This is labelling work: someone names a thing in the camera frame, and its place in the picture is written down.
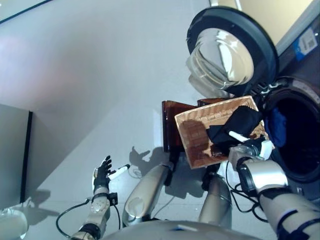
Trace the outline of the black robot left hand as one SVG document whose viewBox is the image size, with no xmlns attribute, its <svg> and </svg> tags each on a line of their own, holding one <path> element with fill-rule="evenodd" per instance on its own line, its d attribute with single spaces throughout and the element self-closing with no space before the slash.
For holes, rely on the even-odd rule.
<svg viewBox="0 0 320 240">
<path fill-rule="evenodd" d="M 93 194 L 95 195 L 99 189 L 107 189 L 108 193 L 110 181 L 127 172 L 130 167 L 130 164 L 125 164 L 119 168 L 112 170 L 111 156 L 106 156 L 105 159 L 101 162 L 100 166 L 96 167 L 93 171 L 91 180 Z"/>
</svg>

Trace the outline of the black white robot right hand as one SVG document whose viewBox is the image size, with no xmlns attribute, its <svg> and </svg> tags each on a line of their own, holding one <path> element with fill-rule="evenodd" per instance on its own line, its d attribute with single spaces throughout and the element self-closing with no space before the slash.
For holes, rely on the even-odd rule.
<svg viewBox="0 0 320 240">
<path fill-rule="evenodd" d="M 254 139 L 244 137 L 235 131 L 229 131 L 228 135 L 240 142 L 239 145 L 231 147 L 230 152 L 236 151 L 237 153 L 253 156 L 261 160 L 268 160 L 271 156 L 274 145 L 263 134 Z"/>
</svg>

